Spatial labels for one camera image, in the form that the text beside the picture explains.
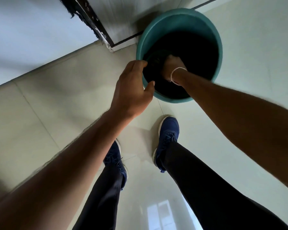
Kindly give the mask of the person's leg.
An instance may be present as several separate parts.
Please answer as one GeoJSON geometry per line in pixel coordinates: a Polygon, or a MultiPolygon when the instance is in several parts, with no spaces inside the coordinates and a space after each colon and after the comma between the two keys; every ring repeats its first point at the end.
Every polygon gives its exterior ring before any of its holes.
{"type": "Polygon", "coordinates": [[[115,230],[122,184],[119,167],[105,166],[72,230],[115,230]]]}
{"type": "Polygon", "coordinates": [[[288,230],[274,213],[240,193],[179,143],[169,144],[161,164],[203,230],[288,230]]]}

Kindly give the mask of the person's right leg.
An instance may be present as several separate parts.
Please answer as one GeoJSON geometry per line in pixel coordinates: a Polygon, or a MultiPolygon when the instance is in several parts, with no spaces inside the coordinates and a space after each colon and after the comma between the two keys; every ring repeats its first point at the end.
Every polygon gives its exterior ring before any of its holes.
{"type": "Polygon", "coordinates": [[[203,230],[288,230],[274,213],[240,193],[179,143],[169,144],[161,164],[203,230]]]}

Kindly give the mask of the person's blue shoe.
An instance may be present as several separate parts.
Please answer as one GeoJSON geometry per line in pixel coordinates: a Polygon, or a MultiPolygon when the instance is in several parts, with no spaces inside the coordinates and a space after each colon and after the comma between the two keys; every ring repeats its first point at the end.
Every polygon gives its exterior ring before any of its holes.
{"type": "Polygon", "coordinates": [[[108,153],[103,160],[103,163],[105,166],[114,165],[120,170],[120,174],[122,175],[121,190],[123,190],[128,179],[128,170],[122,162],[121,146],[118,139],[115,139],[115,141],[111,145],[108,153]]]}
{"type": "Polygon", "coordinates": [[[165,151],[170,143],[177,142],[179,133],[179,123],[174,116],[166,116],[161,120],[158,127],[158,145],[152,154],[153,163],[161,173],[166,171],[162,165],[165,151]]]}

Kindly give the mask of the person's left blue shoe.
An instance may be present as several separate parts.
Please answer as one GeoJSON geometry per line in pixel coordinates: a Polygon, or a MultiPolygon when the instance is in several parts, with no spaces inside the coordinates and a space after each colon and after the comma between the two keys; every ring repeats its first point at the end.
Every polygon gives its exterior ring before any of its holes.
{"type": "Polygon", "coordinates": [[[108,153],[103,160],[103,163],[105,166],[114,165],[120,170],[120,174],[122,175],[121,190],[123,190],[128,179],[128,170],[122,162],[121,146],[118,139],[115,139],[115,141],[111,145],[108,153]]]}

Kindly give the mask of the person's left leg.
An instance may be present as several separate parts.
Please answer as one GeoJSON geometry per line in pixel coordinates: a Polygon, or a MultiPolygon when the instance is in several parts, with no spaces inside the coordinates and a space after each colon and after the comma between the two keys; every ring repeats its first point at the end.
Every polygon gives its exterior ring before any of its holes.
{"type": "Polygon", "coordinates": [[[115,230],[122,184],[119,167],[105,166],[72,230],[115,230]]]}

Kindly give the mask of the dark door frame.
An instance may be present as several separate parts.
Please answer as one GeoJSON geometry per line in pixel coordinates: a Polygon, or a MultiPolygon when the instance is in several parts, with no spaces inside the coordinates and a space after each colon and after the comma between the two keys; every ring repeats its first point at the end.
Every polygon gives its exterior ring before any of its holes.
{"type": "Polygon", "coordinates": [[[60,2],[71,14],[72,18],[78,16],[78,18],[94,32],[96,37],[101,40],[108,49],[112,49],[115,46],[88,0],[60,0],[60,2]]]}

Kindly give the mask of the person's left forearm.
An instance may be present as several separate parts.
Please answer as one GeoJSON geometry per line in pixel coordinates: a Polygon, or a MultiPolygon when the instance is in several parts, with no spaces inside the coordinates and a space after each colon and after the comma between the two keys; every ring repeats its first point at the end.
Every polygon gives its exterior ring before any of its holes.
{"type": "Polygon", "coordinates": [[[0,230],[66,230],[106,153],[134,115],[108,110],[0,201],[0,230]]]}

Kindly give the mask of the person's right forearm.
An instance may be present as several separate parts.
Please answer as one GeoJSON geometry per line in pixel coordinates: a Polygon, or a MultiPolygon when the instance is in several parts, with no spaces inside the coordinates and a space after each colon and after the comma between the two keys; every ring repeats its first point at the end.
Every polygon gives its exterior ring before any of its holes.
{"type": "Polygon", "coordinates": [[[288,187],[288,110],[189,72],[173,75],[223,135],[288,187]]]}

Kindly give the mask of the dark wet cloth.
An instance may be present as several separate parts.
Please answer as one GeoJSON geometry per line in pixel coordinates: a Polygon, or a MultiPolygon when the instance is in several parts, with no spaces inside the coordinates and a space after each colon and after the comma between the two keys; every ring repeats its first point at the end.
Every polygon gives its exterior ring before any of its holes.
{"type": "Polygon", "coordinates": [[[219,60],[219,49],[214,42],[196,33],[176,31],[158,39],[144,54],[148,65],[143,69],[147,82],[155,81],[155,91],[164,98],[179,103],[190,98],[182,87],[166,81],[161,70],[168,55],[179,57],[186,69],[206,80],[212,81],[219,60]]]}

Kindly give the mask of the person's right blue shoe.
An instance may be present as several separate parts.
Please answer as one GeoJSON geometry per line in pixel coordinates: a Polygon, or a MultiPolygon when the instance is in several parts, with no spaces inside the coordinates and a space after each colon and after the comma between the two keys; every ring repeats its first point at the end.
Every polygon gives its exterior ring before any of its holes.
{"type": "Polygon", "coordinates": [[[179,123],[174,116],[166,116],[161,120],[158,127],[158,145],[152,154],[153,163],[161,173],[166,171],[162,165],[165,151],[170,143],[177,142],[179,133],[179,123]]]}

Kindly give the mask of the person's right hand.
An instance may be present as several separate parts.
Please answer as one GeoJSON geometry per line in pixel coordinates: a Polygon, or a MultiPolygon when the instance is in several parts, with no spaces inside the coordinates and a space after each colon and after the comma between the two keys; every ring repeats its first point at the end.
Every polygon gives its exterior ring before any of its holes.
{"type": "Polygon", "coordinates": [[[164,61],[161,69],[161,75],[166,81],[173,82],[172,76],[175,72],[179,70],[187,71],[180,57],[176,57],[170,54],[166,57],[164,61]]]}

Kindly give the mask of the teal plastic bucket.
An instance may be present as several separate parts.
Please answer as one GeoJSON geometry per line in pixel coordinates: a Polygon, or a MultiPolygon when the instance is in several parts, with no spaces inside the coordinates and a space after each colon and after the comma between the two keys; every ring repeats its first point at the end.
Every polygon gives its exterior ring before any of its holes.
{"type": "MultiPolygon", "coordinates": [[[[160,39],[161,37],[163,37],[164,35],[168,33],[176,32],[176,31],[188,31],[191,33],[196,33],[200,36],[203,36],[204,38],[207,38],[210,42],[214,42],[218,46],[219,60],[218,60],[218,65],[217,65],[217,69],[215,72],[215,76],[211,81],[211,82],[214,82],[216,77],[219,74],[219,71],[222,65],[222,59],[223,59],[223,46],[222,46],[221,38],[214,24],[205,15],[192,9],[178,8],[178,9],[170,10],[161,14],[156,19],[154,19],[144,30],[139,40],[139,43],[137,45],[137,50],[136,50],[136,59],[144,61],[143,59],[144,54],[146,54],[146,52],[158,39],[160,39]]],[[[189,71],[179,70],[175,72],[174,74],[179,75],[180,72],[189,72],[189,71]]],[[[144,76],[142,76],[142,80],[143,80],[143,85],[146,88],[146,86],[148,85],[148,82],[146,81],[144,76]]],[[[177,81],[174,81],[173,77],[172,77],[172,80],[173,80],[172,82],[173,84],[180,86],[177,81]]],[[[164,102],[174,103],[174,104],[179,103],[178,101],[174,101],[174,100],[162,97],[160,94],[156,93],[156,90],[154,92],[154,96],[157,99],[162,100],[164,102]]],[[[191,97],[187,99],[183,99],[184,102],[182,103],[185,103],[191,100],[192,100],[191,97]]]]}

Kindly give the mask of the person's left hand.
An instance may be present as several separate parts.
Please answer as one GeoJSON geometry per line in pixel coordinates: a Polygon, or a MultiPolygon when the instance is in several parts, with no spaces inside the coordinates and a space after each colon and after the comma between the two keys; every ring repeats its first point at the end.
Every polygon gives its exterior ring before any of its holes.
{"type": "Polygon", "coordinates": [[[120,75],[110,110],[128,119],[139,116],[150,104],[153,96],[144,94],[142,81],[143,69],[147,66],[143,60],[130,61],[120,75]]]}

